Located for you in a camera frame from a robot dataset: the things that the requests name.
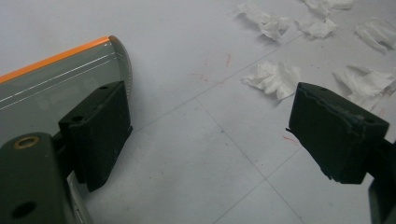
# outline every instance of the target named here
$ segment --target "red mark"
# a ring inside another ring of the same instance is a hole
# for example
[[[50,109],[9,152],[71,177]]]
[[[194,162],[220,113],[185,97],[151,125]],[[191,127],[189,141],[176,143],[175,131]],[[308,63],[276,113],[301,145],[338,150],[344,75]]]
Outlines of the red mark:
[[[227,67],[230,66],[231,63],[231,54],[227,54],[228,58],[227,58]]]
[[[288,140],[289,142],[293,143],[293,144],[296,145],[296,146],[299,146],[299,145],[300,145],[300,142],[297,141],[297,140],[295,140],[295,139],[288,138],[288,137],[285,136],[285,135],[283,135],[283,138],[286,139],[286,140]]]

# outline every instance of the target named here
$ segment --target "floor tile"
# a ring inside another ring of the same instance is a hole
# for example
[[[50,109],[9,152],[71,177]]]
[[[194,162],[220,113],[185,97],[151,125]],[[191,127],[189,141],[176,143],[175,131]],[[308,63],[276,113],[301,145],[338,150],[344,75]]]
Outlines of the floor tile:
[[[198,100],[264,176],[287,160],[300,144],[288,127],[293,97],[279,102],[274,95],[242,84],[256,64],[225,80]]]
[[[304,148],[268,181],[305,224],[371,223],[368,188],[372,178],[367,175],[362,185],[329,180]]]
[[[274,191],[267,181],[231,209],[216,224],[302,224],[289,206]]]
[[[98,224],[211,224],[262,181],[192,101],[134,133],[107,183],[85,200]]]

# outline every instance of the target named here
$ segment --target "paper scrap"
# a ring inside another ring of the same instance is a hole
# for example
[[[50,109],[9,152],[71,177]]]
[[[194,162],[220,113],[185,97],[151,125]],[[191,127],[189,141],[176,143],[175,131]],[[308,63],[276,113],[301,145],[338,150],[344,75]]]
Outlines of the paper scrap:
[[[350,9],[354,0],[325,0],[331,8]]]
[[[263,90],[266,94],[276,91],[278,100],[291,96],[301,79],[300,68],[287,63],[259,63],[257,74],[242,78],[242,82]]]
[[[327,17],[331,9],[350,9],[354,0],[303,0],[312,12]]]
[[[290,18],[282,18],[276,15],[269,15],[262,11],[252,1],[238,5],[242,13],[245,13],[247,18],[259,26],[263,34],[278,40],[282,35],[279,31],[286,31],[289,28]]]
[[[338,27],[329,18],[325,19],[324,21],[318,21],[314,19],[307,21],[297,21],[297,24],[301,31],[316,38],[324,38],[329,33],[335,31]]]
[[[327,1],[304,0],[311,10],[319,15],[327,17],[330,15],[330,5]]]
[[[384,90],[396,80],[396,68],[390,73],[378,72],[374,69],[349,65],[356,73],[333,72],[335,79],[343,82],[351,91],[347,98],[367,110],[372,110],[381,100]]]
[[[396,44],[396,27],[378,18],[371,18],[358,25],[356,33],[366,44],[384,53],[387,52],[387,47],[394,49]]]

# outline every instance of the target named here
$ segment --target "orange stripe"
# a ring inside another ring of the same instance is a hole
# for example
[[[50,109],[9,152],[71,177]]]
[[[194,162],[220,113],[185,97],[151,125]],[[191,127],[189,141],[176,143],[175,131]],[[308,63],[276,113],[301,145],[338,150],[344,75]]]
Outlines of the orange stripe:
[[[18,69],[16,71],[13,71],[13,72],[10,72],[8,74],[5,74],[5,75],[1,76],[0,77],[0,84],[4,83],[6,81],[9,81],[12,78],[23,76],[26,73],[29,73],[29,72],[32,72],[32,71],[34,71],[36,69],[42,68],[42,67],[44,67],[46,65],[49,65],[50,63],[56,63],[56,62],[58,62],[58,61],[60,61],[60,60],[62,60],[64,58],[67,58],[67,57],[70,57],[70,56],[72,56],[74,54],[80,53],[83,50],[91,49],[91,48],[96,47],[98,45],[104,44],[104,43],[106,43],[108,41],[110,41],[108,39],[108,37],[104,36],[104,37],[101,37],[99,39],[93,40],[92,42],[89,42],[89,43],[86,43],[84,45],[78,46],[78,47],[76,47],[74,49],[70,49],[70,50],[62,52],[60,54],[54,55],[52,57],[49,57],[48,59],[44,59],[43,61],[40,61],[38,63],[32,63],[32,64],[30,64],[30,65],[28,65],[26,67],[23,67],[21,69]]]

